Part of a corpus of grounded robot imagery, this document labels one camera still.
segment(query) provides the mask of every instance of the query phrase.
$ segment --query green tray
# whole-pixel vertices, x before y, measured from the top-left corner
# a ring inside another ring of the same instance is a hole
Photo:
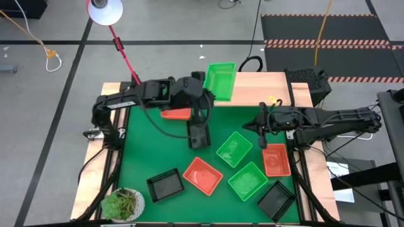
[[[210,64],[204,88],[208,88],[216,101],[231,101],[235,81],[235,63]]]
[[[266,182],[268,182],[268,178],[253,162],[248,163],[229,179],[230,186],[232,186],[242,201],[248,200]]]
[[[238,132],[233,132],[233,134],[216,151],[216,154],[234,168],[240,163],[252,147],[253,144],[250,143],[250,141]]]

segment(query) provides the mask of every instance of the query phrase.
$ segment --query potted plant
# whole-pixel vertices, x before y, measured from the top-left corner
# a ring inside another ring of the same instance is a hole
[[[117,189],[101,201],[102,215],[106,219],[122,223],[133,221],[145,208],[145,198],[137,190]]]

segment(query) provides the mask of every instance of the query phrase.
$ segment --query white paper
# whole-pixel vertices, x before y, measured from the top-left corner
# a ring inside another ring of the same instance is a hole
[[[327,161],[327,166],[338,177],[349,174],[347,164]],[[334,175],[332,175],[330,171],[328,172],[328,174],[330,175],[330,178],[334,178]],[[352,202],[352,203],[355,202],[354,192],[352,191],[352,189],[343,189],[334,191],[334,196],[336,201]]]

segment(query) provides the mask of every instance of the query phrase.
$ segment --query gray floor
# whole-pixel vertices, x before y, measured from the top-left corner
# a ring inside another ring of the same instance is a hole
[[[404,40],[401,0],[372,0],[391,40]],[[30,20],[31,31],[43,40],[79,40],[88,16],[83,1],[49,0],[41,20]],[[125,14],[114,26],[122,40],[249,40],[253,32],[258,0],[243,1],[222,10],[217,1],[125,0]],[[323,0],[263,1],[261,13],[324,13]],[[365,1],[334,0],[331,13],[369,13]],[[27,40],[22,32],[0,18],[0,40]],[[261,25],[256,38],[262,40]],[[110,40],[107,28],[93,25],[89,40]],[[45,57],[38,45],[0,45],[0,63],[17,64],[17,74],[0,73],[0,223],[13,226],[52,122],[57,103],[78,46],[52,46],[64,64],[55,73],[45,70]],[[255,45],[252,54],[263,56]],[[246,57],[248,45],[146,45],[125,46],[129,60],[142,79],[187,76],[206,70],[213,62]],[[255,70],[251,63],[246,70]],[[68,221],[76,193],[76,177],[83,164],[87,142],[81,133],[91,127],[90,108],[102,83],[129,79],[120,53],[111,45],[87,45],[71,87],[44,172],[25,224]],[[402,88],[402,84],[332,83],[326,109],[357,108],[372,104],[378,91]],[[331,149],[343,143],[336,139]],[[371,141],[355,141],[340,153],[347,158],[375,160],[377,165],[394,161],[384,129]],[[375,213],[340,211],[348,223],[379,223]]]

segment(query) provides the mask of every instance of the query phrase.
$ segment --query succulent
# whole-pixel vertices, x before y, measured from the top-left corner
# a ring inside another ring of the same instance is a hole
[[[132,215],[135,200],[136,198],[132,193],[125,189],[119,189],[101,201],[102,215],[106,219],[125,220]]]
[[[115,192],[101,201],[101,207],[106,219],[119,218],[121,215],[121,200]]]

